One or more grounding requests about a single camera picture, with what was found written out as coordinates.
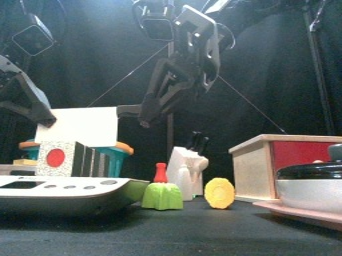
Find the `button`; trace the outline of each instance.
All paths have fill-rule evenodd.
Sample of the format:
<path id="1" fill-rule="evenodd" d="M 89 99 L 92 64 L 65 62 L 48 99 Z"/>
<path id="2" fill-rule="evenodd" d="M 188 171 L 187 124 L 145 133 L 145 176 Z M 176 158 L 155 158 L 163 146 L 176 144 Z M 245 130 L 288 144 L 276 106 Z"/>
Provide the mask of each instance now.
<path id="1" fill-rule="evenodd" d="M 101 182 L 101 185 L 113 185 L 116 183 L 117 183 L 116 180 L 105 180 L 105 181 Z"/>
<path id="2" fill-rule="evenodd" d="M 70 189 L 70 188 L 76 188 L 76 186 L 74 185 L 69 185 L 69 186 L 65 186 L 64 188 L 65 189 Z"/>
<path id="3" fill-rule="evenodd" d="M 86 186 L 84 189 L 94 189 L 94 186 Z"/>
<path id="4" fill-rule="evenodd" d="M 56 188 L 56 185 L 46 185 L 44 188 Z"/>

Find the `wooden tray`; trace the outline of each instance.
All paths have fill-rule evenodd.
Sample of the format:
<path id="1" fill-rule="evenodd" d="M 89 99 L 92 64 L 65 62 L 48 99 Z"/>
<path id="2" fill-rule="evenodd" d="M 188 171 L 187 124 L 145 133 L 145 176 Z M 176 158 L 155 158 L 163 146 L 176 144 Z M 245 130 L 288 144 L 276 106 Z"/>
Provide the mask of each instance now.
<path id="1" fill-rule="evenodd" d="M 253 202 L 252 204 L 268 209 L 276 216 L 342 231 L 342 214 L 291 208 L 284 206 L 277 199 Z"/>

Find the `white bottle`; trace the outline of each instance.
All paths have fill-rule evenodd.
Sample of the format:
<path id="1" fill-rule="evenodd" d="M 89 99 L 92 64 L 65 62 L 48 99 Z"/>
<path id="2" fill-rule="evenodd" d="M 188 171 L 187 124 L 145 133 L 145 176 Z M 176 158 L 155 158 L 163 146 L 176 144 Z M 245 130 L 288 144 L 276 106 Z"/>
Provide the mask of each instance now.
<path id="1" fill-rule="evenodd" d="M 183 164 L 177 170 L 176 185 L 181 192 L 183 201 L 191 201 L 192 200 L 192 182 L 189 177 L 189 171 L 185 164 Z"/>

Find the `black lid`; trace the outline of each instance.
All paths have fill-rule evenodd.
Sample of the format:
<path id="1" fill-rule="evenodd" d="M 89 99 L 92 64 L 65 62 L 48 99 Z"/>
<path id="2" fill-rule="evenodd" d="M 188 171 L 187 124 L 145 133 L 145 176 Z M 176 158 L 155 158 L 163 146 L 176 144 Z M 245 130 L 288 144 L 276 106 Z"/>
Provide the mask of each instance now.
<path id="1" fill-rule="evenodd" d="M 277 170 L 276 179 L 342 179 L 342 163 L 292 165 Z"/>

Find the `yellow toy lemon slice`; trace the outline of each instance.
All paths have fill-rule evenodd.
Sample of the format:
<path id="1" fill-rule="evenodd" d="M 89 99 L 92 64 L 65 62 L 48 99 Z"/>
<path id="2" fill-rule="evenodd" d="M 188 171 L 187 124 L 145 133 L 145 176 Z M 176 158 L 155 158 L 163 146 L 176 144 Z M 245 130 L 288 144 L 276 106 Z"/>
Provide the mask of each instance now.
<path id="1" fill-rule="evenodd" d="M 213 178 L 205 185 L 204 198 L 212 208 L 225 209 L 235 199 L 235 189 L 224 178 Z"/>

